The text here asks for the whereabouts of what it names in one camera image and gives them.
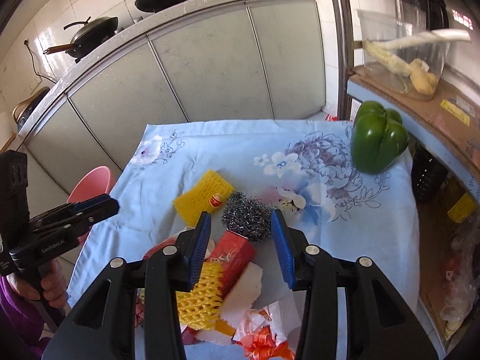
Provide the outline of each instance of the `floral pattern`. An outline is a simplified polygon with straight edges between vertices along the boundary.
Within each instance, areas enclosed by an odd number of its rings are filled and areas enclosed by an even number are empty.
[[[255,157],[253,159],[253,164],[256,167],[264,167],[269,162],[270,162],[270,159],[268,158],[268,155],[266,155],[266,154],[263,154],[261,157]]]
[[[376,198],[389,189],[390,174],[377,175],[374,188],[364,186],[350,157],[351,123],[345,124],[345,135],[346,142],[333,133],[311,133],[283,153],[274,153],[263,173],[281,180],[260,191],[259,198],[315,225],[339,218],[349,220],[353,207],[380,207]],[[264,154],[254,162],[267,158]]]
[[[263,172],[266,175],[276,174],[278,178],[282,177],[287,170],[292,170],[294,173],[300,173],[302,171],[302,165],[296,162],[297,158],[298,154],[296,153],[285,155],[282,152],[277,151],[272,155],[272,163],[267,165],[263,169]]]
[[[160,135],[140,142],[137,151],[131,158],[130,163],[137,166],[154,165],[158,162],[166,164],[172,155],[184,147],[185,142],[174,131],[169,138],[164,139]]]

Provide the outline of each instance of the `green bell pepper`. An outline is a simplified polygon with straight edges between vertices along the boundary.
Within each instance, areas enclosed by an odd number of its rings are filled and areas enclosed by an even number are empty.
[[[408,142],[397,111],[375,101],[362,103],[353,123],[350,146],[353,165],[360,172],[381,173],[404,152]]]

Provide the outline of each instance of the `light blue tablecloth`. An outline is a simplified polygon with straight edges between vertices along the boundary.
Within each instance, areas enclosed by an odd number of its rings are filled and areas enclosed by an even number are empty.
[[[419,224],[410,153],[405,151],[383,174],[360,174],[351,163],[350,137],[349,122],[231,120],[147,126],[111,192],[120,212],[94,226],[78,258],[68,288],[70,305],[112,258],[139,260],[184,228],[172,200],[213,169],[237,191],[280,207],[290,227],[303,230],[310,243],[334,257],[371,257],[414,309]],[[215,240],[225,231],[220,217],[221,211],[213,215]],[[262,294],[255,306],[262,307],[289,290],[273,242],[255,247],[254,262],[263,268]],[[235,345],[203,343],[186,350],[189,360],[244,359]]]

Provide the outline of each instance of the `electric cord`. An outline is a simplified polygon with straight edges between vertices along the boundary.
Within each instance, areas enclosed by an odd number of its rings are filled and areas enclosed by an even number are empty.
[[[23,44],[24,44],[25,46],[27,46],[27,50],[28,50],[28,52],[30,53],[30,57],[32,57],[33,72],[34,72],[37,76],[43,77],[44,79],[47,79],[47,80],[51,81],[52,83],[56,84],[57,81],[54,81],[54,80],[52,80],[50,77],[42,76],[41,74],[38,74],[38,73],[37,73],[37,71],[35,70],[35,61],[34,61],[34,59],[33,59],[33,53],[32,53],[32,50],[30,50],[30,47],[28,46],[28,40],[25,40],[25,41],[23,42]]]

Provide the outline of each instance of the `yellow foam net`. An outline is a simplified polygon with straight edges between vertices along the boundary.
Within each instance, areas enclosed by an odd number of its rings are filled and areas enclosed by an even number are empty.
[[[226,202],[235,188],[217,172],[207,170],[198,183],[173,201],[178,214],[188,226],[195,227],[202,211],[212,213],[219,207],[212,205],[212,198],[220,196]]]
[[[177,292],[178,319],[193,330],[213,330],[222,305],[219,287],[222,264],[204,262],[200,280],[191,292]]]

